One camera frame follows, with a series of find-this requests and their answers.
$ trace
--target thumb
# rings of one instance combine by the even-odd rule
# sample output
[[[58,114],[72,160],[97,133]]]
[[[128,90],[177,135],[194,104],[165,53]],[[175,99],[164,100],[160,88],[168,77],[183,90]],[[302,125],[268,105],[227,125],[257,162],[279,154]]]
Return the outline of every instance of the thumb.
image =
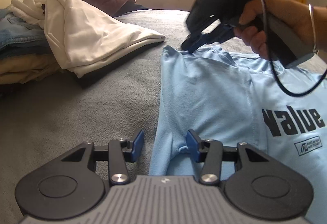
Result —
[[[261,0],[249,1],[245,6],[243,13],[240,16],[239,24],[246,25],[253,21],[258,14],[262,14]]]

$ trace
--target finger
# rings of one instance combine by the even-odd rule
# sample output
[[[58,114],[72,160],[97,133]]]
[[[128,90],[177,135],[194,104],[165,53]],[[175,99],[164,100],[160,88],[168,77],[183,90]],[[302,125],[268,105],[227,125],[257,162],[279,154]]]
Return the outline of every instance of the finger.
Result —
[[[241,34],[241,38],[244,41],[245,45],[250,46],[251,39],[257,33],[258,29],[255,26],[250,26],[244,29]]]
[[[242,30],[239,29],[238,27],[235,27],[234,28],[234,35],[235,35],[235,37],[241,38]]]
[[[255,19],[258,14],[262,14],[261,0],[249,1],[245,6],[243,13],[240,16],[239,23],[245,25]]]
[[[250,41],[250,46],[253,52],[259,53],[259,47],[261,46],[262,43],[265,43],[266,40],[267,37],[264,31],[260,31],[257,34],[255,34]]]
[[[267,49],[267,44],[262,43],[258,49],[258,54],[260,55],[261,58],[264,58],[266,60],[269,60],[268,56],[268,49]]]

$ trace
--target wrist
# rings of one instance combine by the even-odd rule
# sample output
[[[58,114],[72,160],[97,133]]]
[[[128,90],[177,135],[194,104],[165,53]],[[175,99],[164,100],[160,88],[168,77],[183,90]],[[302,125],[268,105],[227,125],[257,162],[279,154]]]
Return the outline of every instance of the wrist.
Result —
[[[327,8],[314,7],[317,50],[327,50]]]

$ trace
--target black lettering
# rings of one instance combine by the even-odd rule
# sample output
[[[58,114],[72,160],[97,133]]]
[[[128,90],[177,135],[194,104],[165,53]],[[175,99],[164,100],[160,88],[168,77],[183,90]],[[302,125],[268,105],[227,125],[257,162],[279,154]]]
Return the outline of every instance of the black lettering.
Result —
[[[273,137],[281,136],[281,132],[278,128],[277,122],[271,110],[267,110],[267,113],[262,109],[262,114],[264,115],[264,122],[268,126]]]
[[[312,118],[315,120],[315,122],[316,122],[316,124],[318,125],[319,128],[326,126],[323,119],[319,120],[320,115],[319,115],[319,113],[317,112],[316,109],[311,109],[311,110],[309,110],[309,112],[310,112]]]
[[[305,125],[305,128],[308,130],[308,132],[313,131],[316,129],[315,124],[313,123],[312,119],[309,116],[309,113],[307,110],[303,110],[305,116],[308,118],[309,123],[306,121],[305,117],[303,116],[302,112],[300,110],[296,111],[298,115],[300,116],[303,124]]]
[[[279,119],[285,118],[283,121],[281,121],[281,126],[283,127],[285,134],[296,135],[298,133],[295,124],[293,123],[287,111],[275,110],[275,114]]]
[[[300,121],[300,119],[298,118],[298,116],[296,115],[295,111],[293,110],[293,108],[291,106],[287,106],[288,110],[290,111],[290,113],[292,114],[296,124],[298,125],[301,134],[305,133],[305,129]]]

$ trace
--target black pants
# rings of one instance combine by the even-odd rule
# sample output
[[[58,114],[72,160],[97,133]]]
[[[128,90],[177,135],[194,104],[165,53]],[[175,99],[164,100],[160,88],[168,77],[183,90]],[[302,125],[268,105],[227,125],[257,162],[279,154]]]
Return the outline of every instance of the black pants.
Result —
[[[128,12],[133,12],[133,11],[137,11],[137,10],[148,10],[149,8],[147,7],[144,7],[140,4],[136,4],[132,1],[127,1],[123,6],[122,8],[120,8],[118,10],[117,13],[115,13],[114,17],[118,17],[118,16],[121,16],[123,14],[126,14]]]

